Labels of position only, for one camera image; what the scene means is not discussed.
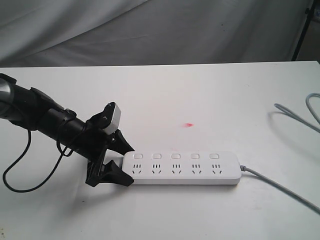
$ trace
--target white tabletop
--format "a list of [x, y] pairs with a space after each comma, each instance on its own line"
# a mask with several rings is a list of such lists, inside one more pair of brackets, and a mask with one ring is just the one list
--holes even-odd
[[[280, 103], [315, 123], [305, 105], [320, 92], [317, 62], [171, 66], [2, 68], [86, 120], [115, 101], [136, 150], [234, 152], [246, 165], [320, 206], [320, 135], [277, 114]], [[320, 113], [320, 101], [312, 99]], [[192, 127], [183, 127], [192, 123]], [[27, 132], [0, 120], [0, 171]], [[27, 156], [8, 174], [19, 189], [47, 176], [59, 153], [32, 133]], [[319, 239], [320, 217], [243, 174], [230, 186], [85, 184], [86, 160], [65, 158], [43, 187], [14, 193], [0, 183], [0, 240]]]

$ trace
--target gray cable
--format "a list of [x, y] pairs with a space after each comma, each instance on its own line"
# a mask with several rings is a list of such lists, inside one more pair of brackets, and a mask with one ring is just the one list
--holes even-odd
[[[307, 108], [309, 109], [310, 113], [312, 114], [312, 116], [314, 117], [314, 119], [320, 124], [320, 118], [319, 116], [316, 114], [315, 110], [312, 108], [311, 104], [310, 104], [310, 98], [320, 98], [320, 93], [311, 93], [309, 94], [306, 99], [305, 99], [305, 104], [307, 106]], [[300, 123], [303, 123], [304, 125], [308, 126], [309, 128], [317, 131], [318, 133], [320, 133], [320, 128], [316, 127], [315, 125], [312, 125], [311, 123], [307, 122], [306, 120], [304, 120], [302, 117], [300, 117], [298, 114], [296, 114], [295, 112], [291, 111], [289, 108], [279, 104], [279, 103], [275, 103], [274, 106], [279, 109], [280, 111], [282, 111], [285, 115], [299, 121]]]
[[314, 205], [312, 202], [308, 201], [307, 199], [303, 198], [302, 196], [299, 196], [298, 194], [289, 190], [285, 186], [280, 185], [279, 183], [271, 180], [270, 178], [267, 178], [266, 176], [263, 176], [262, 174], [256, 172], [255, 170], [252, 170], [246, 166], [241, 165], [240, 168], [241, 168], [241, 171], [249, 172], [249, 173], [256, 175], [261, 180], [274, 186], [275, 188], [279, 189], [280, 191], [284, 192], [285, 194], [288, 194], [290, 197], [296, 199], [297, 201], [299, 201], [300, 203], [302, 203], [303, 205], [305, 205], [306, 207], [310, 208], [311, 210], [315, 211], [317, 214], [320, 215], [320, 207]]

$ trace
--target white backdrop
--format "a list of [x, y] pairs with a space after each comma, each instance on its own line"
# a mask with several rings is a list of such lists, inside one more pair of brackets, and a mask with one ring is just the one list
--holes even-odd
[[311, 0], [4, 2], [9, 7], [0, 7], [0, 66], [7, 67], [289, 61], [311, 4]]

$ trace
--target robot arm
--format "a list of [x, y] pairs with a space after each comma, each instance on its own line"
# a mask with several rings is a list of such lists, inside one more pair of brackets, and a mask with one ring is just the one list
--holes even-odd
[[[27, 90], [16, 83], [14, 78], [0, 73], [0, 119], [56, 140], [63, 156], [75, 151], [87, 158], [85, 182], [92, 187], [99, 183], [129, 186], [134, 182], [113, 160], [103, 163], [107, 149], [122, 155], [134, 150], [118, 129], [121, 111], [115, 102], [83, 122], [74, 111], [64, 109], [40, 90]], [[70, 148], [70, 154], [64, 154], [60, 144]]]

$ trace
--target power outlet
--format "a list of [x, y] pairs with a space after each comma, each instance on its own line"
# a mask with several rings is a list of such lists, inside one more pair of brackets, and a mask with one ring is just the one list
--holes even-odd
[[226, 151], [128, 152], [122, 170], [141, 185], [236, 185], [242, 176], [237, 156]]

